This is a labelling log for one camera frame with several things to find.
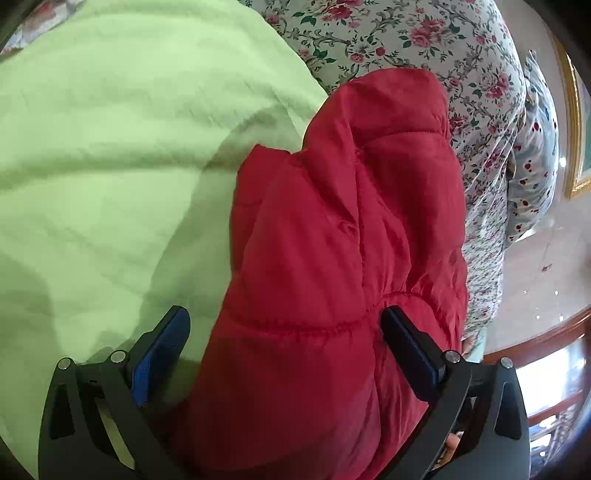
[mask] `hand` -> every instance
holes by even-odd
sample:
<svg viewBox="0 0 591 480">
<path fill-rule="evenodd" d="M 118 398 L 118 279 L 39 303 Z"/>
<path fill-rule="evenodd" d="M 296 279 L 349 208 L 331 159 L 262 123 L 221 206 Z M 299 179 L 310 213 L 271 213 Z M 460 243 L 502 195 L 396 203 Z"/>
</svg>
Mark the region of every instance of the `hand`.
<svg viewBox="0 0 591 480">
<path fill-rule="evenodd" d="M 462 355 L 468 355 L 476 346 L 476 340 L 478 339 L 478 334 L 475 333 L 474 335 L 462 340 Z"/>
<path fill-rule="evenodd" d="M 433 469 L 435 470 L 436 468 L 442 467 L 446 463 L 451 462 L 453 454 L 456 453 L 456 449 L 459 444 L 460 437 L 454 433 L 450 433 L 445 441 L 445 452 Z"/>
</svg>

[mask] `gold picture frame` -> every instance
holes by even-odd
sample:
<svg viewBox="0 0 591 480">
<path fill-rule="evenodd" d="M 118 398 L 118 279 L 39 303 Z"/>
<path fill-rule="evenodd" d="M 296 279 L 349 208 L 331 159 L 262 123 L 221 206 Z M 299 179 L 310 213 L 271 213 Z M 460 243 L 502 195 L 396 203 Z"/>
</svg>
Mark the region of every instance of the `gold picture frame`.
<svg viewBox="0 0 591 480">
<path fill-rule="evenodd" d="M 584 192 L 591 191 L 591 110 L 584 104 L 588 103 L 585 99 L 589 94 L 570 57 L 558 40 L 555 40 L 555 43 L 566 94 L 569 123 L 564 188 L 566 196 L 573 199 Z"/>
</svg>

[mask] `green blanket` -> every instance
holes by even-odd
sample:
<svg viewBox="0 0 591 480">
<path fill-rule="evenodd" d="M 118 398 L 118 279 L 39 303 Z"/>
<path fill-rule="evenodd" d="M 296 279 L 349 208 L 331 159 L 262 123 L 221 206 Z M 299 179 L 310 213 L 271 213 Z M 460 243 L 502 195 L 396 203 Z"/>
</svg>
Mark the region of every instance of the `green blanket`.
<svg viewBox="0 0 591 480">
<path fill-rule="evenodd" d="M 29 471 L 61 357 L 103 360 L 179 304 L 171 400 L 190 387 L 236 171 L 258 142 L 298 150 L 325 97 L 235 0 L 89 0 L 0 64 L 0 435 Z"/>
</svg>

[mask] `wooden frame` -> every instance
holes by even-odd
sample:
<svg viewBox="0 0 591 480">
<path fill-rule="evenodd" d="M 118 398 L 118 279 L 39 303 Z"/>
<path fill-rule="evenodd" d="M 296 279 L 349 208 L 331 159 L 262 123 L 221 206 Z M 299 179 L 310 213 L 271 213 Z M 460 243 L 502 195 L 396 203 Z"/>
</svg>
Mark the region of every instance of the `wooden frame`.
<svg viewBox="0 0 591 480">
<path fill-rule="evenodd" d="M 554 39 L 554 42 L 562 70 L 568 116 L 569 144 L 564 186 L 566 196 L 572 199 L 584 192 L 591 191 L 591 174 L 584 175 L 583 172 L 584 157 L 586 155 L 584 148 L 582 148 L 583 127 L 586 127 L 587 120 L 583 119 L 584 112 L 581 107 L 583 95 L 581 95 L 581 89 L 584 89 L 585 86 L 580 82 L 580 78 L 564 47 L 558 40 Z"/>
<path fill-rule="evenodd" d="M 591 330 L 590 327 L 591 305 L 588 305 L 587 308 L 578 312 L 571 319 L 542 335 L 519 345 L 510 346 L 509 348 L 485 355 L 483 362 L 486 364 L 495 364 L 504 356 L 508 356 L 513 360 L 515 368 L 523 367 L 570 345 L 577 338 L 585 335 L 585 333 L 591 333 L 589 331 Z"/>
</svg>

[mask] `wall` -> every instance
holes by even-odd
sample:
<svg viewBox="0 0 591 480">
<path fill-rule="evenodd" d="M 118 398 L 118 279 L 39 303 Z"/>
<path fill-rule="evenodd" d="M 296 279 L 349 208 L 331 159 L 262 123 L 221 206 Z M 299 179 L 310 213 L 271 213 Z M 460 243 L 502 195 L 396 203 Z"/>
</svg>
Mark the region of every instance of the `wall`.
<svg viewBox="0 0 591 480">
<path fill-rule="evenodd" d="M 551 34 L 522 0 L 496 3 L 519 56 L 530 48 L 537 52 L 556 104 L 560 155 L 566 156 L 566 100 Z M 503 301 L 489 328 L 487 352 L 538 336 L 591 303 L 591 194 L 567 200 L 563 192 L 560 168 L 554 202 L 535 234 L 506 252 Z"/>
</svg>

